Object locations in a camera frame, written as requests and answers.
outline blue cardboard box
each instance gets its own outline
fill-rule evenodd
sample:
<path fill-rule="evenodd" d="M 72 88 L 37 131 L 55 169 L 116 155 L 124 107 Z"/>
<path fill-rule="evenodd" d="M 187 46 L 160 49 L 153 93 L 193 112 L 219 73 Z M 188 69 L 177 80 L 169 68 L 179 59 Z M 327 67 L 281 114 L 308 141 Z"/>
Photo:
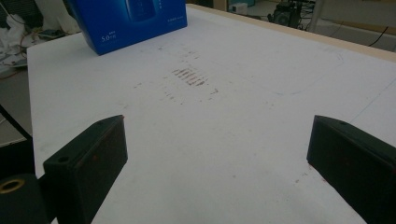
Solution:
<path fill-rule="evenodd" d="M 99 55 L 187 26 L 185 0 L 68 0 Z"/>

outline white tabletop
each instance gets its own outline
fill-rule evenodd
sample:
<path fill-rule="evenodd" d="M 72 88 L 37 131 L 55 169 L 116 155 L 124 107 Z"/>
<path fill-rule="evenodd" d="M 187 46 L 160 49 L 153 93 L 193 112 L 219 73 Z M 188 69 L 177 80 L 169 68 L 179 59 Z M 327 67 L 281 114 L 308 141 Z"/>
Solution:
<path fill-rule="evenodd" d="M 37 175 L 122 114 L 129 160 L 93 223 L 364 223 L 308 165 L 312 121 L 396 146 L 396 63 L 193 7 L 188 20 L 103 56 L 82 35 L 28 49 Z"/>

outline black object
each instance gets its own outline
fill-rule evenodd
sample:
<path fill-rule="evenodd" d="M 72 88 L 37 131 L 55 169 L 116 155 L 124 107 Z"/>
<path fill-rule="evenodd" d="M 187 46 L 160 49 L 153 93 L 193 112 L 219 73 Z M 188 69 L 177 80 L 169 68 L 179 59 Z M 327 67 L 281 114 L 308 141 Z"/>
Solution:
<path fill-rule="evenodd" d="M 39 180 L 24 174 L 0 180 L 0 222 L 91 223 L 127 159 L 123 116 L 100 120 L 47 159 Z"/>
<path fill-rule="evenodd" d="M 103 119 L 44 162 L 61 223 L 91 223 L 127 161 L 123 117 Z"/>
<path fill-rule="evenodd" d="M 280 2 L 276 5 L 274 15 L 269 14 L 267 16 L 268 21 L 283 26 L 297 28 L 301 18 L 301 8 L 301 2 L 298 2 L 297 5 L 292 1 Z"/>
<path fill-rule="evenodd" d="M 35 175 L 0 180 L 0 223 L 48 223 L 46 207 Z"/>
<path fill-rule="evenodd" d="M 32 136 L 1 105 L 0 114 L 25 137 L 23 141 L 0 147 L 0 180 L 12 175 L 34 174 L 35 156 Z"/>
<path fill-rule="evenodd" d="M 396 223 L 395 147 L 315 116 L 307 159 L 367 223 Z"/>

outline drawn marks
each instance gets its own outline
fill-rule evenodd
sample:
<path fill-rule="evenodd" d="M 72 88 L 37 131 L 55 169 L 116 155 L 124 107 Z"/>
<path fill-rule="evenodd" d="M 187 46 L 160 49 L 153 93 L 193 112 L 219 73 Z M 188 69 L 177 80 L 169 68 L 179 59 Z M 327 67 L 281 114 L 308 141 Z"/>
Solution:
<path fill-rule="evenodd" d="M 177 69 L 172 74 L 185 81 L 189 86 L 202 86 L 209 79 L 191 68 Z"/>

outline cable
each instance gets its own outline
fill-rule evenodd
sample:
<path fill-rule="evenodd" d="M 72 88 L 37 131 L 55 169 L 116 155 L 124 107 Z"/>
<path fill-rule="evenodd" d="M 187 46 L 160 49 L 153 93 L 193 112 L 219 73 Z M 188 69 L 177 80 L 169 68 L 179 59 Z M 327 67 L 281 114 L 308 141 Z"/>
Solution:
<path fill-rule="evenodd" d="M 6 80 L 6 79 L 8 79 L 8 78 L 11 78 L 11 77 L 17 75 L 18 73 L 19 73 L 19 72 L 15 72 L 15 73 L 13 73 L 13 74 L 7 76 L 7 77 L 0 77 L 0 81 Z"/>
<path fill-rule="evenodd" d="M 385 28 L 385 30 L 382 32 L 382 34 L 378 37 L 378 39 L 375 41 L 375 42 L 373 42 L 371 45 L 368 45 L 368 47 L 371 47 L 372 45 L 374 45 L 376 42 L 378 42 L 378 40 L 382 37 L 382 35 L 388 30 L 388 26 L 387 26 L 387 28 Z"/>
<path fill-rule="evenodd" d="M 341 28 L 341 26 L 343 26 L 343 24 L 344 24 L 344 22 L 343 21 L 341 21 L 341 24 L 340 24 L 340 26 L 338 26 L 338 28 L 334 31 L 334 32 L 332 32 L 332 34 L 331 35 L 329 35 L 329 37 L 332 37 L 333 35 L 335 35 L 335 33 L 337 33 L 339 30 L 340 30 L 340 28 Z"/>
<path fill-rule="evenodd" d="M 6 7 L 3 5 L 2 2 L 0 2 L 0 6 L 3 8 L 3 10 L 6 12 L 6 14 L 7 14 L 9 17 L 11 17 L 12 20 L 14 20 L 14 21 L 17 22 L 17 23 L 23 24 L 23 25 L 25 24 L 24 22 L 15 20 L 15 18 L 14 18 L 11 14 L 9 14 L 8 10 L 7 10 Z"/>
<path fill-rule="evenodd" d="M 6 121 L 7 119 L 2 119 L 0 120 L 0 124 L 2 124 L 4 121 Z"/>

